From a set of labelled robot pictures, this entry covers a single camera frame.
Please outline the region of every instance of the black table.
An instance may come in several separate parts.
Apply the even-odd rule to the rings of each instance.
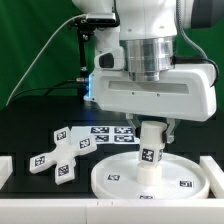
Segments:
[[[106,112],[80,104],[76,97],[23,97],[0,111],[0,156],[13,158],[13,174],[0,191],[0,198],[94,198],[91,170],[102,159],[138,145],[98,145],[97,151],[76,158],[76,179],[57,186],[54,168],[29,172],[30,158],[55,148],[54,131],[68,126],[128,125],[124,114]],[[181,121],[176,140],[165,151],[199,162],[211,155],[224,168],[224,114],[206,122]]]

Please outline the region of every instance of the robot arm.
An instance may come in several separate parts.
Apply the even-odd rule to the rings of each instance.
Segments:
[[[85,13],[111,13],[113,0],[73,0]],[[95,32],[95,69],[85,100],[101,109],[205,121],[216,111],[212,64],[175,65],[176,0],[116,0],[120,26]],[[223,0],[182,0],[183,28],[208,27],[224,16]]]

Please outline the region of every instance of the round white base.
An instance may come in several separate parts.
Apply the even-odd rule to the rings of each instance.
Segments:
[[[122,153],[99,162],[91,174],[94,194],[101,199],[207,198],[209,181],[196,163],[171,154],[160,162],[162,179],[157,186],[137,182],[138,152]]]

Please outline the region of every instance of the blue light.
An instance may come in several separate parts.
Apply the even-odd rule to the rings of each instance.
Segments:
[[[88,97],[92,97],[92,75],[89,75]]]

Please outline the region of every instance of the t-shaped block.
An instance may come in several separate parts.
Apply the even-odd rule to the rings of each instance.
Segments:
[[[30,172],[39,173],[57,164],[55,182],[58,185],[75,179],[74,157],[86,155],[97,149],[94,135],[89,135],[71,144],[71,132],[68,127],[54,132],[54,142],[56,144],[54,151],[30,159]]]

